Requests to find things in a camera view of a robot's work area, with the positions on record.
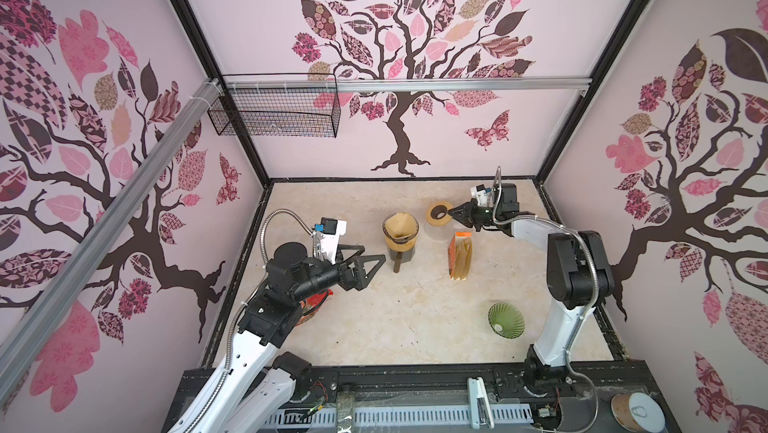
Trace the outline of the orange coffee filter pack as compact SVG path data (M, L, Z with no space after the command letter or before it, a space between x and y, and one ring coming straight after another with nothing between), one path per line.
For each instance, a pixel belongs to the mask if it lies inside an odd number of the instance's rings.
M473 243L471 232L456 232L448 247L449 276L465 280L471 269Z

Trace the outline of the wooden ring dripper holder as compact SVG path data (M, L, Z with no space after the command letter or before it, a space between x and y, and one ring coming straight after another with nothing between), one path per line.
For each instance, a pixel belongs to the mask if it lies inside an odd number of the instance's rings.
M407 252L415 247L416 235L407 235L402 237L385 236L387 247L395 252Z

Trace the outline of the green ribbed glass dripper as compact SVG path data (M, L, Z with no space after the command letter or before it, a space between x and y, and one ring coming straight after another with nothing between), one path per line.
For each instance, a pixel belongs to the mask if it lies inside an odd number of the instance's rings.
M507 302L497 302L488 311L487 319L494 333L506 338L519 338L525 331L525 319L521 311Z

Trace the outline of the translucent plastic cup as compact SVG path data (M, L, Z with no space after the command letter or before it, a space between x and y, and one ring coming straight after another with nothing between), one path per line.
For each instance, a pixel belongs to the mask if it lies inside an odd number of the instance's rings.
M431 223L426 223L424 232L428 238L438 242L449 241L454 234L453 227L450 224L433 225Z

